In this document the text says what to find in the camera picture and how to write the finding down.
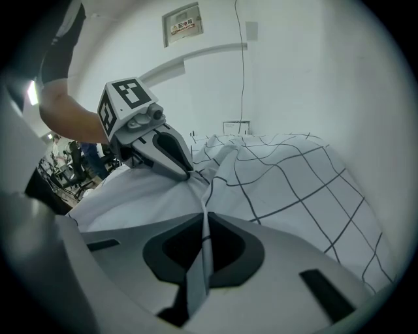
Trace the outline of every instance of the black sleeve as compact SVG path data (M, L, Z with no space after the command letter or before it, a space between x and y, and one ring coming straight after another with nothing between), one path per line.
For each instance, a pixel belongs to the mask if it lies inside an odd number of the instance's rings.
M45 55L40 71L43 84L56 79L68 78L72 52L78 42L85 19L86 13L81 4L71 28L62 37L54 39Z

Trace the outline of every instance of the light fixture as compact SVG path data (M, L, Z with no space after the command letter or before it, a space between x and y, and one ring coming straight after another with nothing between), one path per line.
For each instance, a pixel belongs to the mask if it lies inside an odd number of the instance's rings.
M27 89L27 96L29 97L29 100L31 101L32 106L38 104L37 90L35 87L35 82L33 80L31 81L31 84L29 85L29 88Z

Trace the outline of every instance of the white fabric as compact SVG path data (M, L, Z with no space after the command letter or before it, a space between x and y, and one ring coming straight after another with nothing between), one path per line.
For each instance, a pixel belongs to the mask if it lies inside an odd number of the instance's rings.
M57 144L53 144L52 146L52 153L54 154L55 159L57 160L58 166L61 168L62 166L65 166L65 162L61 159L58 159L58 157L62 157L62 155L59 154L59 149Z
M297 235L373 292L394 279L372 210L321 139L278 134L187 141L195 169L188 181L122 166L70 212L79 229L127 228L207 210Z

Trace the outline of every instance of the electrical cable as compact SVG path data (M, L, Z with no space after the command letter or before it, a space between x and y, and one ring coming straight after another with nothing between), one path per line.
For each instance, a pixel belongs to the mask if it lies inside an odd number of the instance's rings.
M241 117L240 117L240 127L238 128L238 134L240 134L241 131L241 123L242 123L242 110L243 110L243 104L244 104L244 88L246 86L246 72L244 70L244 43L242 42L242 33L241 33L241 23L240 18L238 17L238 11L236 10L236 2L238 0L235 0L235 14L236 14L236 20L238 21L238 26L240 28L240 38L241 38L241 52L242 52L242 92L241 92Z

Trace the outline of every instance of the person in background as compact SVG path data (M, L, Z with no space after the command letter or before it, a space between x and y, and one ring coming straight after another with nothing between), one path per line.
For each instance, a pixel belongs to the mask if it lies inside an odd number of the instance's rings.
M66 167L66 165L65 165L64 156L59 152L58 142L59 142L59 136L57 134L55 134L54 135L54 144L52 146L52 154L54 155L54 158L57 160L58 168L60 170L62 170Z
M99 158L99 155L97 154L96 144L80 143L80 146L91 169L102 180L106 179L109 176L109 172L107 171L105 164L103 164L102 160Z

